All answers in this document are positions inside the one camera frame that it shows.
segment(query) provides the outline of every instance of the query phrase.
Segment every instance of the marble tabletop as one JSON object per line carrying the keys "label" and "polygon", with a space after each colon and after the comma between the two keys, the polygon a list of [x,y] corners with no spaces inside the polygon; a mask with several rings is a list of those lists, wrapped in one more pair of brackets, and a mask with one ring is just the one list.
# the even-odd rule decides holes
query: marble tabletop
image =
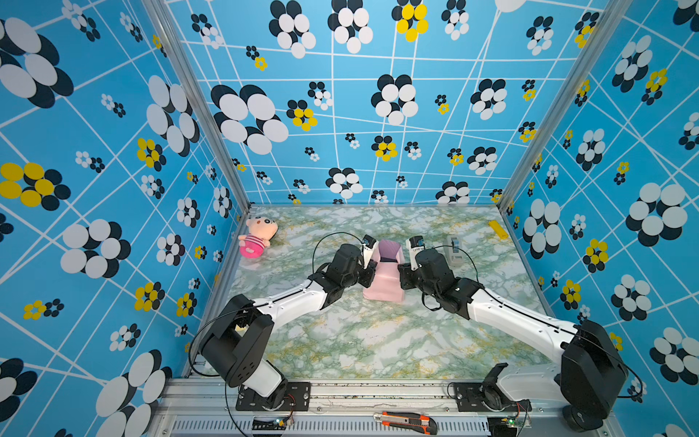
{"label": "marble tabletop", "polygon": [[[279,224],[279,232],[261,258],[242,258],[230,295],[253,299],[299,284],[311,273],[311,254],[323,236],[346,231],[404,244],[422,235],[426,246],[460,238],[473,258],[481,283],[517,303],[543,313],[512,240],[501,240],[488,225],[504,227],[496,208],[413,207],[256,207]],[[358,244],[340,234],[318,247],[315,265],[329,262],[342,243]],[[454,275],[475,279],[470,262]],[[483,378],[502,361],[540,364],[547,358],[507,334],[445,311],[423,307],[418,289],[402,303],[371,301],[362,287],[321,311],[281,327],[269,339],[267,359],[288,378]],[[432,298],[428,305],[436,306]]]}

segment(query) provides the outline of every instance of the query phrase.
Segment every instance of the mounting plate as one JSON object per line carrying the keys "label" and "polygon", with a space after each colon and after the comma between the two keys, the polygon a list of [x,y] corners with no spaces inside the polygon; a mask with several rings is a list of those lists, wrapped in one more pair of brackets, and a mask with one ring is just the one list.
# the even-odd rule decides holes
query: mounting plate
{"label": "mounting plate", "polygon": [[[480,391],[480,382],[454,382],[450,384],[454,387],[454,396],[456,405],[459,407],[460,413],[472,412],[472,413],[490,413],[492,410],[486,407],[483,403],[484,396]],[[526,411],[531,412],[531,403],[528,399],[519,402]],[[503,409],[504,413],[516,413],[517,412],[517,402],[512,402],[505,406]]]}
{"label": "mounting plate", "polygon": [[[291,394],[296,399],[296,405],[291,404],[286,395]],[[274,411],[308,411],[308,401],[310,399],[310,382],[289,382],[287,391],[284,393],[284,403],[278,410]],[[270,411],[262,408],[262,400],[264,398],[257,394],[256,391],[250,388],[245,388],[238,393],[238,402],[236,402],[237,411]]]}

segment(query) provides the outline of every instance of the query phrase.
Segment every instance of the wire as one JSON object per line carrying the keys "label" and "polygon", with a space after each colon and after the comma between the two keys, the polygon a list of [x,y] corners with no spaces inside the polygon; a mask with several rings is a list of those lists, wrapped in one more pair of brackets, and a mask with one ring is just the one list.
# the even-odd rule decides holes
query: wire
{"label": "wire", "polygon": [[354,234],[350,234],[349,232],[333,232],[332,234],[328,234],[325,237],[321,238],[320,241],[318,241],[318,244],[315,245],[315,249],[313,249],[313,256],[310,258],[310,268],[311,268],[311,274],[315,273],[315,251],[318,249],[318,245],[320,244],[321,241],[324,239],[328,238],[331,235],[336,235],[336,234],[347,234],[349,236],[353,236],[356,238],[356,240],[359,242],[359,245],[361,245],[361,240],[359,239],[358,236]]}

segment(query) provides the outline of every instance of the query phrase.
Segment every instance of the doll face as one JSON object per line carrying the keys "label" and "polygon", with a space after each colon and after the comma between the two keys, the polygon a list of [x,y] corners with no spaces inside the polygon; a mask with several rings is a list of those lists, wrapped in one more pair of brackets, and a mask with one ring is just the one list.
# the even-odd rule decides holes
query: doll face
{"label": "doll face", "polygon": [[250,233],[257,238],[263,238],[265,240],[270,240],[277,233],[279,226],[269,217],[262,217],[258,215],[248,219],[245,224],[250,228]]}

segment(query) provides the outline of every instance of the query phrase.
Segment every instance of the pink plush toy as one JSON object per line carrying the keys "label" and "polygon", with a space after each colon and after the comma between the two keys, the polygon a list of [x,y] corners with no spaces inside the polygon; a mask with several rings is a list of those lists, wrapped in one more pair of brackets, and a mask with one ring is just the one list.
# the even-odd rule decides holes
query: pink plush toy
{"label": "pink plush toy", "polygon": [[259,215],[248,219],[245,224],[250,229],[250,233],[238,237],[240,254],[245,258],[260,258],[264,248],[269,247],[269,240],[277,233],[279,226],[271,218]]}

